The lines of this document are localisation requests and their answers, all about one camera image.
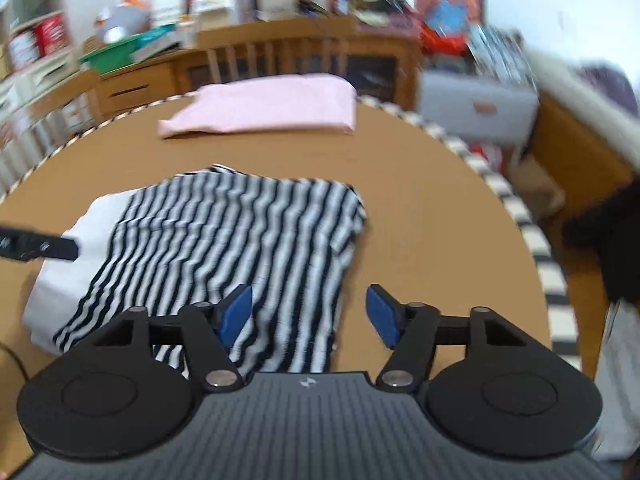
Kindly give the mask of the black white striped sweater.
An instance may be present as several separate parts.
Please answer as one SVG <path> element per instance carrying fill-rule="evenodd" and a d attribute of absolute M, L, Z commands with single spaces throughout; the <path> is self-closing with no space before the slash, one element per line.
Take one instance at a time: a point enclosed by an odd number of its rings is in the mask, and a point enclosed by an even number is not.
<path fill-rule="evenodd" d="M 240 372 L 322 373 L 366 219 L 346 183 L 218 165 L 108 194 L 70 229 L 78 258 L 43 263 L 23 321 L 61 354 L 129 308 L 174 315 L 248 285 L 252 313 L 230 352 Z"/>

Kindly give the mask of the wooden chair middle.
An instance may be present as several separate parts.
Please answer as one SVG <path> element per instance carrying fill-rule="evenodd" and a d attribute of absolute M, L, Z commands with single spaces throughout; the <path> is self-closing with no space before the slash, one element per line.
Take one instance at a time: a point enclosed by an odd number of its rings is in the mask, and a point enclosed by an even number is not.
<path fill-rule="evenodd" d="M 97 70 L 80 70 L 1 119 L 2 196 L 102 122 L 99 82 Z"/>

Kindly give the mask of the wooden chair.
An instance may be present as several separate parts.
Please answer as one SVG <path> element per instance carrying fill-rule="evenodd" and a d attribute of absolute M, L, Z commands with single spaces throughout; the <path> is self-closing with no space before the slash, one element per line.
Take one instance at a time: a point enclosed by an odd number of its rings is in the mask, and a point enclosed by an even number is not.
<path fill-rule="evenodd" d="M 80 70 L 1 119 L 2 196 L 102 122 L 99 82 L 97 70 Z"/>
<path fill-rule="evenodd" d="M 207 54 L 215 84 L 313 72 L 344 77 L 357 24 L 350 15 L 256 21 L 201 30 L 196 47 Z"/>

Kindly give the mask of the white cabinet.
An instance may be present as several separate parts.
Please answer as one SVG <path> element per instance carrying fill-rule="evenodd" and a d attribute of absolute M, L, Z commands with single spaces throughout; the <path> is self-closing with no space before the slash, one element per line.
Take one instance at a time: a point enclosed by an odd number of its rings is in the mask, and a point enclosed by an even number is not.
<path fill-rule="evenodd" d="M 1 119 L 78 70 L 63 0 L 1 0 Z"/>

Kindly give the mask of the green plastic tray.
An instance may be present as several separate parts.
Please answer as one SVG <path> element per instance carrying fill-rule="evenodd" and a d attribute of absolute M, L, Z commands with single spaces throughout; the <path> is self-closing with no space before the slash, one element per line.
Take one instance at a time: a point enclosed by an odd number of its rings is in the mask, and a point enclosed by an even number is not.
<path fill-rule="evenodd" d="M 87 53 L 78 63 L 81 68 L 93 68 L 103 75 L 146 61 L 157 53 L 175 47 L 179 42 L 176 25 L 164 25 Z"/>

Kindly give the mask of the white drawer unit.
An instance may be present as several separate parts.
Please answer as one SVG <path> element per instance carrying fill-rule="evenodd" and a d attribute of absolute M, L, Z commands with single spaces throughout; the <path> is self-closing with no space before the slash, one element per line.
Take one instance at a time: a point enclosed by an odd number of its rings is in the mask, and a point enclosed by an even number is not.
<path fill-rule="evenodd" d="M 418 112 L 464 140 L 522 146 L 538 105 L 537 92 L 527 86 L 442 70 L 421 74 Z"/>

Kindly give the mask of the folded pink cloth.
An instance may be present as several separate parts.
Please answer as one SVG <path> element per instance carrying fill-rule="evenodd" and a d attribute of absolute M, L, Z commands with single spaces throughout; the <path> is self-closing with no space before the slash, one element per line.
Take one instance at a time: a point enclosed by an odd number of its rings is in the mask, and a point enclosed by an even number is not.
<path fill-rule="evenodd" d="M 357 93 L 331 74 L 281 75 L 198 89 L 194 100 L 158 122 L 162 139 L 187 133 L 356 128 Z"/>

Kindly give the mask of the wooden sideboard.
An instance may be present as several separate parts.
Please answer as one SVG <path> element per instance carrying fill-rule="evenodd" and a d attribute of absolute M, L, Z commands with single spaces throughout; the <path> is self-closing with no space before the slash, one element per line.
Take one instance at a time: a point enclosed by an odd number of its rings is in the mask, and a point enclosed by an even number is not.
<path fill-rule="evenodd" d="M 98 103 L 106 117 L 206 84 L 283 74 L 329 73 L 345 78 L 360 96 L 416 106 L 420 48 L 402 35 L 364 34 L 345 38 L 300 37 L 244 42 L 217 49 L 171 49 L 100 77 Z"/>

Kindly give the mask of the wooden chair right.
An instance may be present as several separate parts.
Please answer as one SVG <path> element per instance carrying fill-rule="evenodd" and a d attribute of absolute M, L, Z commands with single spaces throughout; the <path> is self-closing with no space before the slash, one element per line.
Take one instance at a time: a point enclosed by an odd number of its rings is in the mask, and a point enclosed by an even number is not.
<path fill-rule="evenodd" d="M 215 84 L 313 72 L 344 77 L 357 24 L 350 15 L 256 21 L 201 30 L 196 47 L 207 54 Z"/>

